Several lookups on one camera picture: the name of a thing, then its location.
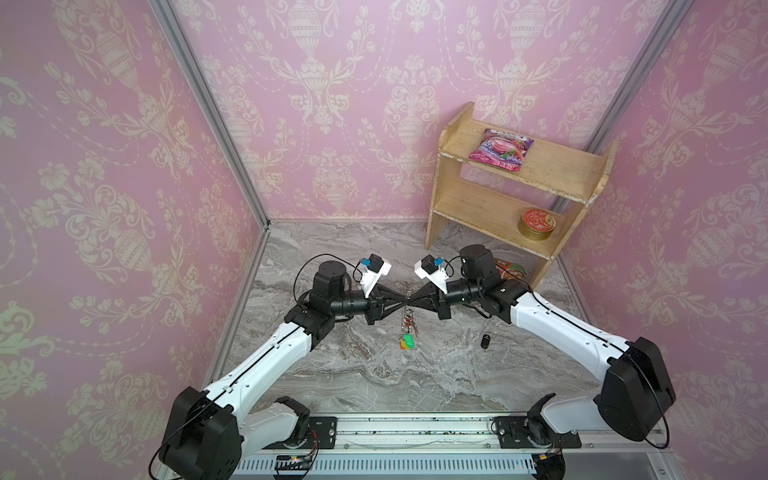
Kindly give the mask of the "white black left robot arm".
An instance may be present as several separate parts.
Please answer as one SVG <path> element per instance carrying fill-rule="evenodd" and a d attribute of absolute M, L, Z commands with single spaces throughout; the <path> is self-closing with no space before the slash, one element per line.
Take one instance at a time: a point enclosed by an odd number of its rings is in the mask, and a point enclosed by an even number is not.
<path fill-rule="evenodd" d="M 312 287 L 253 354 L 207 387 L 176 397 L 154 462 L 179 479 L 228 479 L 242 458 L 271 445 L 317 450 L 310 410 L 301 402 L 283 396 L 263 410 L 254 406 L 336 324 L 360 315 L 373 325 L 406 303 L 378 283 L 391 269 L 387 260 L 372 254 L 352 266 L 334 255 L 320 258 Z"/>

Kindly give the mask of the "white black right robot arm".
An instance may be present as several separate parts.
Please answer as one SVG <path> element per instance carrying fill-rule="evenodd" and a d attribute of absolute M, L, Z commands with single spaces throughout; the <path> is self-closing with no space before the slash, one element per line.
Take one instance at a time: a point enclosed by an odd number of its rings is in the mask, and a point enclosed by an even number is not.
<path fill-rule="evenodd" d="M 527 412 L 525 427 L 532 445 L 554 447 L 573 432 L 612 431 L 643 442 L 676 401 L 659 347 L 640 337 L 634 341 L 605 332 L 547 301 L 525 281 L 502 277 L 490 250 L 480 244 L 461 249 L 460 276 L 447 273 L 448 261 L 427 255 L 414 265 L 425 285 L 409 304 L 448 319 L 458 304 L 477 306 L 483 316 L 497 317 L 526 330 L 579 363 L 600 387 L 560 397 L 547 394 Z"/>

